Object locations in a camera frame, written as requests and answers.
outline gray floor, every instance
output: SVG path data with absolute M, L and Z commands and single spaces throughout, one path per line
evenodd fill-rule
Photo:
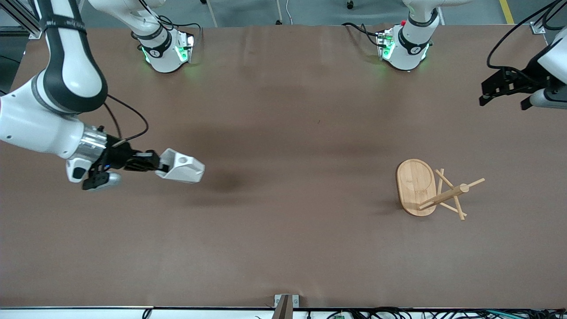
M 209 0 L 219 27 L 243 27 L 275 24 L 279 18 L 276 0 Z M 510 0 L 510 10 L 515 22 L 544 6 L 550 0 Z M 285 11 L 286 0 L 280 0 L 283 23 L 289 24 Z M 346 8 L 346 0 L 289 0 L 288 9 L 294 24 L 339 25 L 398 23 L 407 18 L 408 9 L 401 0 L 354 0 L 354 8 Z M 156 10 L 176 23 L 197 22 L 205 28 L 214 27 L 209 8 L 199 0 L 168 0 Z M 85 0 L 82 18 L 87 28 L 122 28 L 121 22 L 96 11 Z M 446 24 L 502 24 L 506 23 L 499 0 L 475 0 L 459 7 L 444 7 Z M 554 25 L 567 23 L 567 8 L 553 19 Z M 0 26 L 14 24 L 0 11 Z M 0 36 L 0 54 L 20 60 L 27 39 Z M 9 91 L 18 65 L 0 58 L 0 90 Z

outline brown table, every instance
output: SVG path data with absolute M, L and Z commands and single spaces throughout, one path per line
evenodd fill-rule
M 557 308 L 567 300 L 567 112 L 523 96 L 477 105 L 509 26 L 439 27 L 410 73 L 344 27 L 207 29 L 193 65 L 159 74 L 129 30 L 89 30 L 111 94 L 206 164 L 181 184 L 124 172 L 83 192 L 64 161 L 2 144 L 1 305 Z M 544 46 L 521 28 L 495 63 Z M 29 43 L 14 83 L 46 63 Z M 142 124 L 116 104 L 125 134 Z M 83 121 L 112 122 L 103 108 Z M 419 158 L 455 183 L 466 221 L 413 217 L 395 170 Z

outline wooden mug tree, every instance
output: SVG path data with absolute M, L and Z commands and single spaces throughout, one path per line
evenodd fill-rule
M 414 216 L 427 216 L 435 210 L 437 205 L 446 207 L 459 214 L 464 220 L 465 214 L 459 202 L 459 196 L 469 192 L 470 188 L 485 181 L 481 178 L 470 184 L 453 186 L 443 175 L 444 169 L 435 170 L 439 175 L 439 184 L 435 189 L 435 175 L 427 163 L 422 160 L 408 159 L 397 168 L 397 189 L 400 194 L 400 202 L 404 210 Z M 445 182 L 450 190 L 441 192 Z M 456 208 L 445 202 L 454 199 Z

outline yellow floor line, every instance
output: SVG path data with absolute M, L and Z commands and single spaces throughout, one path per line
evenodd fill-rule
M 508 6 L 508 1 L 500 0 L 500 6 L 502 7 L 502 12 L 504 12 L 504 18 L 506 18 L 506 23 L 515 24 L 514 18 L 512 18 L 512 12 L 510 12 L 510 7 Z

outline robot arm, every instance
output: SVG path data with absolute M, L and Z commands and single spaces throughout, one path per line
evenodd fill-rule
M 91 5 L 126 24 L 142 44 L 146 61 L 158 72 L 177 70 L 191 59 L 194 38 L 174 28 L 167 30 L 151 9 L 166 0 L 89 0 Z
M 156 171 L 167 179 L 195 183 L 204 165 L 166 150 L 132 150 L 127 141 L 85 125 L 77 115 L 99 108 L 107 84 L 91 56 L 75 0 L 39 0 L 36 9 L 45 28 L 48 66 L 22 87 L 0 98 L 0 140 L 67 160 L 67 177 L 96 190 L 116 184 L 119 175 L 108 169 Z
M 429 41 L 439 25 L 437 7 L 460 6 L 472 0 L 403 0 L 409 8 L 405 24 L 395 25 L 378 36 L 380 57 L 394 68 L 411 70 L 425 58 Z
M 567 110 L 567 27 L 553 42 L 536 54 L 521 74 L 503 67 L 483 84 L 481 106 L 492 99 L 515 93 L 531 93 L 522 101 L 522 110 L 532 106 Z

